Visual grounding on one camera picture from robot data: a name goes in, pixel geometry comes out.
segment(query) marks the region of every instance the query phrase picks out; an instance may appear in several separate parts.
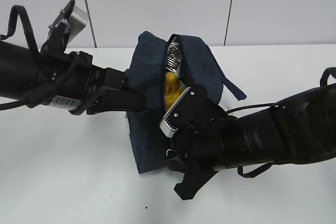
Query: yellow object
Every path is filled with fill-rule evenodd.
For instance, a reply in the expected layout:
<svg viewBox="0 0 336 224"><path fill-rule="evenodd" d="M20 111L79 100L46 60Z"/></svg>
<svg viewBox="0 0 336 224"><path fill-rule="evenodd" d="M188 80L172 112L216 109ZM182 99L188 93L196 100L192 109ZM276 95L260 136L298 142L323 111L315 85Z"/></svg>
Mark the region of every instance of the yellow object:
<svg viewBox="0 0 336 224"><path fill-rule="evenodd" d="M164 84L164 106L166 111L182 94L182 88L175 73L167 72Z"/></svg>

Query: white table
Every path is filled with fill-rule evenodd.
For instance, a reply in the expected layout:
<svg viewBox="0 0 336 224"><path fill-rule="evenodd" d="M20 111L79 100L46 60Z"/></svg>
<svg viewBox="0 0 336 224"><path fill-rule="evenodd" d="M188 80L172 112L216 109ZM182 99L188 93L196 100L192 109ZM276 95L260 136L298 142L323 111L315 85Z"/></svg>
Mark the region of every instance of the white table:
<svg viewBox="0 0 336 224"><path fill-rule="evenodd" d="M96 65L120 70L133 53L83 51ZM323 70L336 66L336 45L212 51L248 95L238 102L225 89L226 109L317 87ZM122 112L72 116L24 107L0 112L0 133L0 223L336 223L336 160L275 166L254 179L223 171L194 200L181 201L173 191L181 174L138 175Z"/></svg>

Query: wire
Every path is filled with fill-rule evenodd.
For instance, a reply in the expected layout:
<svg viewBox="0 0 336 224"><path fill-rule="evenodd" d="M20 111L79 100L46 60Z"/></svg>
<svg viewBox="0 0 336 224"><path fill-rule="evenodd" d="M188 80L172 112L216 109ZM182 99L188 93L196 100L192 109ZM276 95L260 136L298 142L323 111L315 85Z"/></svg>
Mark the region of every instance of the wire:
<svg viewBox="0 0 336 224"><path fill-rule="evenodd" d="M28 103L29 103L28 99L22 99L22 100L15 101L15 102L3 103L3 104L0 104L0 111L18 108L18 107L27 105Z"/></svg>
<svg viewBox="0 0 336 224"><path fill-rule="evenodd" d="M17 16L20 16L30 54L34 58L35 63L39 65L40 54L26 9L21 5L14 5L10 11L11 14L9 16L7 35L0 35L0 40L8 39L14 35L17 24Z"/></svg>
<svg viewBox="0 0 336 224"><path fill-rule="evenodd" d="M232 110L225 111L226 114L230 114L236 111L240 110L247 110L247 109L254 109L254 108L261 108L261 107L269 107L272 106L274 103L264 103L264 104L255 104L255 105L249 105L249 106L243 106L243 107L238 107Z"/></svg>
<svg viewBox="0 0 336 224"><path fill-rule="evenodd" d="M78 61L79 61L79 54L78 53L73 54L73 59L68 70L56 81L55 83L56 88L61 87L62 84L70 77L70 75L73 73L74 69L78 64Z"/></svg>

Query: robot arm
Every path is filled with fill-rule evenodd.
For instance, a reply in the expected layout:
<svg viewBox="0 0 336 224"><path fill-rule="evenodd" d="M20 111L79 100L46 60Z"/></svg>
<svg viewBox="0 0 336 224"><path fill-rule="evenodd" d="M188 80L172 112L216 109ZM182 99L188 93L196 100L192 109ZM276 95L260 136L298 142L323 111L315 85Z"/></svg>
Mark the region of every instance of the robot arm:
<svg viewBox="0 0 336 224"><path fill-rule="evenodd" d="M253 178L272 165L310 164L336 157L336 68L328 68L321 87L296 94L268 109L236 118L207 99L206 90L194 85L184 91L161 122L172 140L167 166L184 173L175 191L192 199L219 170L237 168ZM244 174L243 167L263 164Z"/></svg>
<svg viewBox="0 0 336 224"><path fill-rule="evenodd" d="M49 25L47 41L39 52L26 10L13 6L5 40L15 32L20 16L29 49L0 41L0 96L19 100L0 110L21 105L54 106L80 115L104 111L141 111L145 97L128 87L124 72L92 64L85 52L64 53L86 25L87 15L71 0Z"/></svg>

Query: white label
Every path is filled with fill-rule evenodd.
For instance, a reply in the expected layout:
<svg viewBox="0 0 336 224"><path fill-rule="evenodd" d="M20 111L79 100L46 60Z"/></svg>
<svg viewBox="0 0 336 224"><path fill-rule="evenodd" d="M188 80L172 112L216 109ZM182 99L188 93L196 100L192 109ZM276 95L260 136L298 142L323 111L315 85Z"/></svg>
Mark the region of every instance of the white label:
<svg viewBox="0 0 336 224"><path fill-rule="evenodd" d="M57 95L52 99L48 106L64 110L76 110L80 104L81 102L79 100Z"/></svg>

